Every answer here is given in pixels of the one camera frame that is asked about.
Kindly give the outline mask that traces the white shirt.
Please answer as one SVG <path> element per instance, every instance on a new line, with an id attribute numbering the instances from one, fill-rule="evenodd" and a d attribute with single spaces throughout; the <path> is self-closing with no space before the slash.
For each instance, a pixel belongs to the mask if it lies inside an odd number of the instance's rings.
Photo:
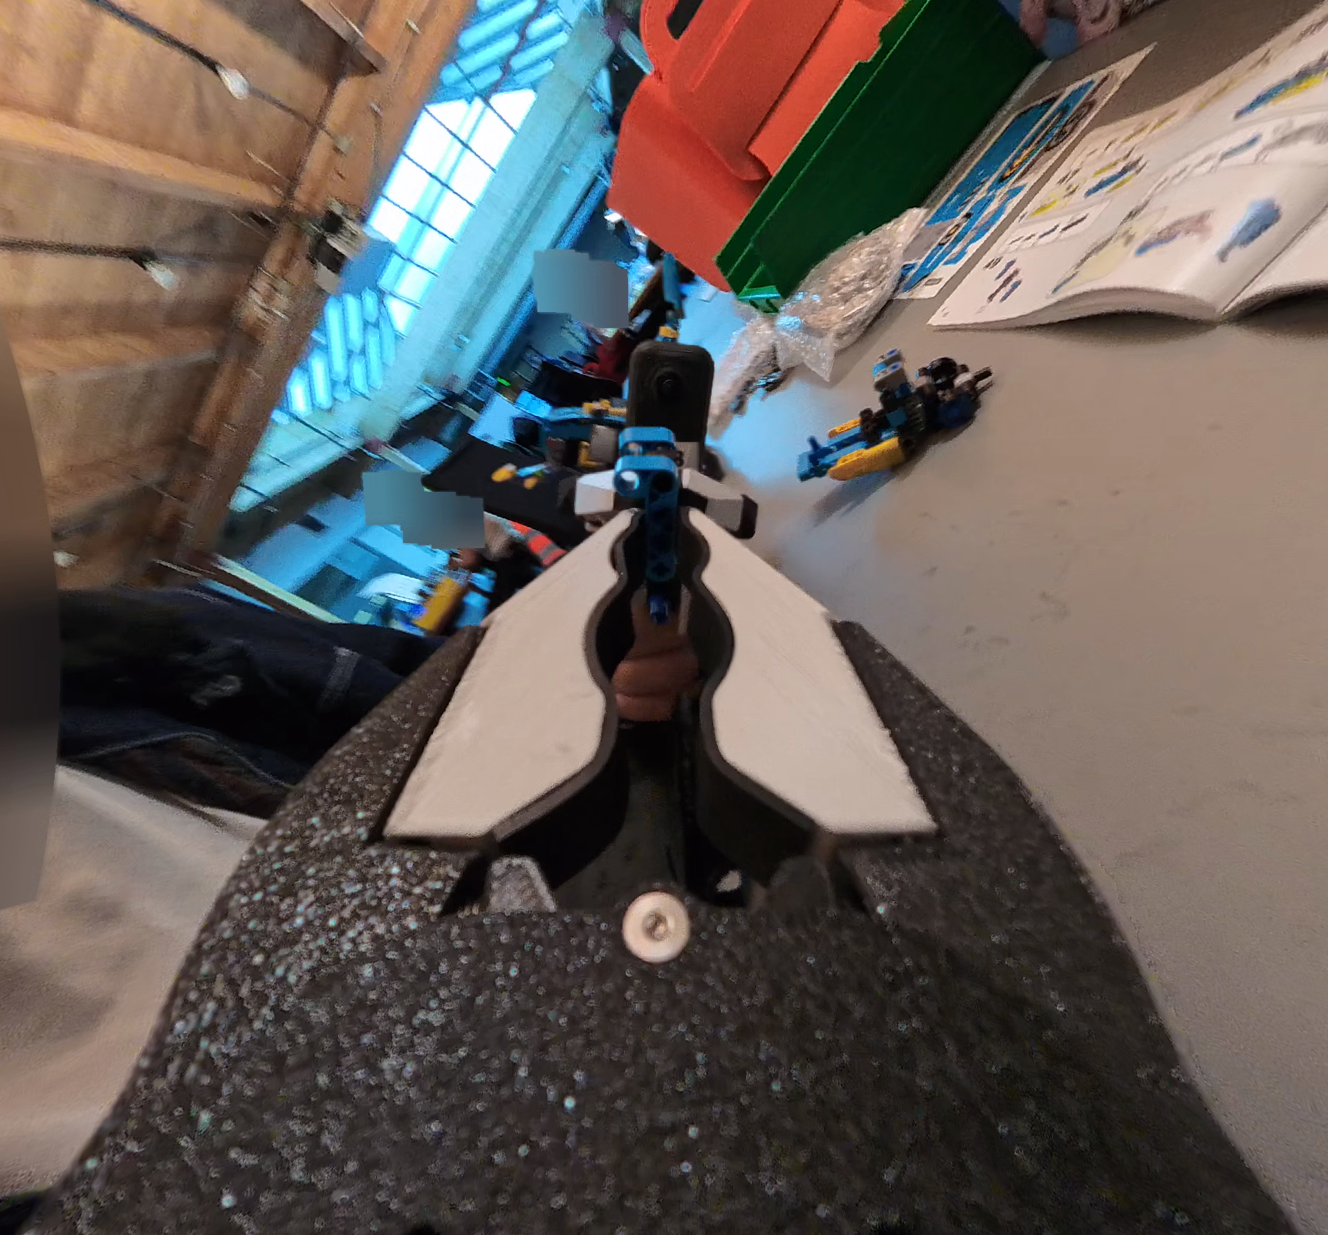
<path id="1" fill-rule="evenodd" d="M 50 1185 L 88 1143 L 263 825 L 57 769 L 38 892 L 2 919 L 4 1193 Z"/>

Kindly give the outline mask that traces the green storage bin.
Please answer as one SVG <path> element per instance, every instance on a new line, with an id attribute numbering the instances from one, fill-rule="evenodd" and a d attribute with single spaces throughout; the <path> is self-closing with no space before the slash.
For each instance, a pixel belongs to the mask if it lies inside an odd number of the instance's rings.
<path id="1" fill-rule="evenodd" d="M 906 0 L 715 263 L 775 310 L 829 254 L 920 206 L 1041 58 L 997 0 Z"/>

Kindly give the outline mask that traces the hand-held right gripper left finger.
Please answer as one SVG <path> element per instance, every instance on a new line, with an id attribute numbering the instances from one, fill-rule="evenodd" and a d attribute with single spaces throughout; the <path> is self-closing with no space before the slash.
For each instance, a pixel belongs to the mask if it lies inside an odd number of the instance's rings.
<path id="1" fill-rule="evenodd" d="M 481 630 L 395 795 L 384 845 L 496 862 L 530 857 L 553 887 L 586 887 L 626 828 L 631 762 L 599 628 L 629 587 L 614 514 Z"/>

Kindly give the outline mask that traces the blue sticker sheet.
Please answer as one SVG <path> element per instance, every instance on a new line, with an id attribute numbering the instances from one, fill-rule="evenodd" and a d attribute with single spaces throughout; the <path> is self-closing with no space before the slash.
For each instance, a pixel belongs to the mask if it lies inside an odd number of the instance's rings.
<path id="1" fill-rule="evenodd" d="M 912 238 L 894 297 L 937 295 L 1152 49 L 1140 48 L 1007 115 L 958 169 Z"/>

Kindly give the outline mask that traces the blue yellow toy vehicle assembly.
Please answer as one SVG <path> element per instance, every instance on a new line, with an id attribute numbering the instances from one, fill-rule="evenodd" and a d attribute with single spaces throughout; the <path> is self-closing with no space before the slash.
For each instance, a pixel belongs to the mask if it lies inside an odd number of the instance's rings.
<path id="1" fill-rule="evenodd" d="M 990 367 L 973 369 L 951 357 L 912 369 L 902 351 L 890 348 L 872 367 L 876 404 L 823 440 L 811 436 L 796 477 L 849 480 L 900 468 L 933 439 L 967 428 L 993 381 Z"/>

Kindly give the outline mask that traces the blue L-shaped brick beam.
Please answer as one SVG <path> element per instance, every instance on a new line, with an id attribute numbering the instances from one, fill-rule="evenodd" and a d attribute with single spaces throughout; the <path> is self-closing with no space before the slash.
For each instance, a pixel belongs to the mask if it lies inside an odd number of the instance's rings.
<path id="1" fill-rule="evenodd" d="M 677 523 L 681 470 L 678 463 L 646 459 L 614 463 L 619 499 L 639 509 L 644 547 L 646 598 L 651 617 L 664 623 L 680 604 Z"/>

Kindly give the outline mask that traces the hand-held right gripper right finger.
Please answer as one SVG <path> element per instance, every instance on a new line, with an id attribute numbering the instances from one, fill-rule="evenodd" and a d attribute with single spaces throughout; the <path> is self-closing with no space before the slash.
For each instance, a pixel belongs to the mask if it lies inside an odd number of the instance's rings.
<path id="1" fill-rule="evenodd" d="M 782 877 L 846 887 L 846 853 L 933 843 L 939 818 L 822 604 L 717 519 L 687 512 L 680 566 L 700 688 L 673 728 L 684 890 L 752 906 Z"/>

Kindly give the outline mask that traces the orange storage bin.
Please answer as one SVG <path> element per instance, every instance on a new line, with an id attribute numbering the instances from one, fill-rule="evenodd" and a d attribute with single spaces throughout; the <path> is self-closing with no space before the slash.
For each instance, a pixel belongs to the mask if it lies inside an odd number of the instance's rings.
<path id="1" fill-rule="evenodd" d="M 653 65 L 623 113 L 607 200 L 694 274 L 718 253 L 904 0 L 643 0 Z"/>

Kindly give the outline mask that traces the toy tracked excavator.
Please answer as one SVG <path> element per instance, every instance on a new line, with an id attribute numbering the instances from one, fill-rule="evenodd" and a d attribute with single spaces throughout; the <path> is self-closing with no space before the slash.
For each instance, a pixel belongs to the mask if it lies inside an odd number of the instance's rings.
<path id="1" fill-rule="evenodd" d="M 647 246 L 653 274 L 636 298 L 626 327 L 600 339 L 586 362 L 543 358 L 522 391 L 511 422 L 509 448 L 536 458 L 533 466 L 509 462 L 492 479 L 519 475 L 526 487 L 553 468 L 596 472 L 611 466 L 627 423 L 633 359 L 641 347 L 674 339 L 683 311 L 683 281 L 690 270 L 671 253 Z"/>

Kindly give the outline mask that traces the open instruction booklet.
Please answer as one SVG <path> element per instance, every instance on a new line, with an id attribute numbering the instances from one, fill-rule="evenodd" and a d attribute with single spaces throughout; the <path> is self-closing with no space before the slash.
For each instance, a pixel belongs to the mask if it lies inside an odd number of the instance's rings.
<path id="1" fill-rule="evenodd" d="M 1217 324 L 1325 288 L 1321 2 L 1192 90 L 1084 136 L 929 324 Z"/>

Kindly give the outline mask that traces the grey desk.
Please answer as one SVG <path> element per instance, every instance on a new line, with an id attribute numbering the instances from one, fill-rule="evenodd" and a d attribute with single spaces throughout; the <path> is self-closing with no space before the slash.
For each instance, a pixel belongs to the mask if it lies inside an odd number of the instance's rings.
<path id="1" fill-rule="evenodd" d="M 1325 1232 L 1325 297 L 1226 325 L 961 334 L 896 302 L 714 448 L 755 544 L 1038 795 L 1210 1104 Z M 995 369 L 971 426 L 862 486 L 799 482 L 875 355 Z"/>

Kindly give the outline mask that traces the clear plastic bag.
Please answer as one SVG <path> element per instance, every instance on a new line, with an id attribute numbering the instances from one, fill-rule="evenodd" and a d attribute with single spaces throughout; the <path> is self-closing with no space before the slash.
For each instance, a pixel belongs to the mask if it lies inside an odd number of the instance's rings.
<path id="1" fill-rule="evenodd" d="M 758 314 L 744 321 L 715 361 L 710 426 L 720 428 L 745 408 L 755 392 L 771 389 L 798 367 L 796 349 L 776 315 Z"/>
<path id="2" fill-rule="evenodd" d="M 839 354 L 862 338 L 894 295 L 907 247 L 927 216 L 926 207 L 907 209 L 821 261 L 774 317 L 775 367 L 805 367 L 829 379 Z"/>

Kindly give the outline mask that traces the person's left forearm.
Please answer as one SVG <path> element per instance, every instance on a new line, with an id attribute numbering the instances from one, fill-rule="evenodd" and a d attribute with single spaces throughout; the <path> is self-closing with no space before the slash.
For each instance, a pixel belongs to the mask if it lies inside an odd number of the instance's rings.
<path id="1" fill-rule="evenodd" d="M 61 588 L 57 606 L 60 761 L 260 820 L 444 644 L 202 588 Z"/>

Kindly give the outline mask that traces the person's left hand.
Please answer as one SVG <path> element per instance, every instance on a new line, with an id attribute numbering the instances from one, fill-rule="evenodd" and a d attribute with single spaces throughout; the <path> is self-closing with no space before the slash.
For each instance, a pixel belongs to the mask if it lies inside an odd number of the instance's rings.
<path id="1" fill-rule="evenodd" d="M 611 678 L 613 697 L 623 722 L 668 722 L 678 704 L 694 692 L 700 665 L 687 627 L 684 607 L 674 610 L 670 618 L 660 624 L 651 617 L 644 594 L 634 597 L 634 637 Z"/>

